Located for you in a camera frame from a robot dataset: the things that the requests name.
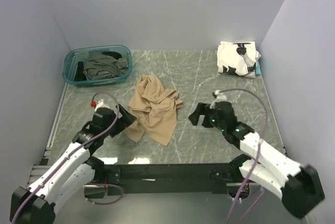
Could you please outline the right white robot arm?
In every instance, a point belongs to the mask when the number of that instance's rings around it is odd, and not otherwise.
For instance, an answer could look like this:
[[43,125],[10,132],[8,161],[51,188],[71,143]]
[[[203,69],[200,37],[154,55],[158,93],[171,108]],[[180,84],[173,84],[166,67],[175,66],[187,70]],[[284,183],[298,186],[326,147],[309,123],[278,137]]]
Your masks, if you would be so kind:
[[225,140],[242,155],[238,163],[230,168],[230,177],[237,182],[247,178],[276,195],[288,212],[303,219],[325,199],[317,170],[302,165],[268,144],[250,126],[237,120],[230,102],[213,105],[198,103],[189,115],[192,125],[197,125],[204,116],[202,126],[217,128]]

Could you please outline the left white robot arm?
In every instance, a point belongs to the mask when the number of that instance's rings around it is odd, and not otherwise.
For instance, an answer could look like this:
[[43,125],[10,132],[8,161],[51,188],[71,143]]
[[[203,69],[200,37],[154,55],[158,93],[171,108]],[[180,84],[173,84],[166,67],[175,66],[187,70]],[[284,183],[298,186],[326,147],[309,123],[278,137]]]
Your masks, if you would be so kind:
[[121,105],[115,110],[96,108],[92,120],[76,133],[53,166],[28,187],[13,192],[11,223],[53,223],[62,205],[81,187],[91,182],[105,187],[105,164],[93,154],[105,138],[118,135],[135,119]]

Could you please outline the tan t shirt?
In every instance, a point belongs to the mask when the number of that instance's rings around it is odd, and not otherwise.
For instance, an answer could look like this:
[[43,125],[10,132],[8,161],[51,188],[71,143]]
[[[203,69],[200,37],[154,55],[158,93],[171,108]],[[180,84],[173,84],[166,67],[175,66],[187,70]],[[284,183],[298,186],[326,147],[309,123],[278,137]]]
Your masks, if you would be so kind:
[[178,91],[164,88],[156,75],[142,76],[128,105],[136,120],[125,130],[125,135],[137,143],[147,134],[166,147],[177,125],[177,110],[184,106],[178,96]]

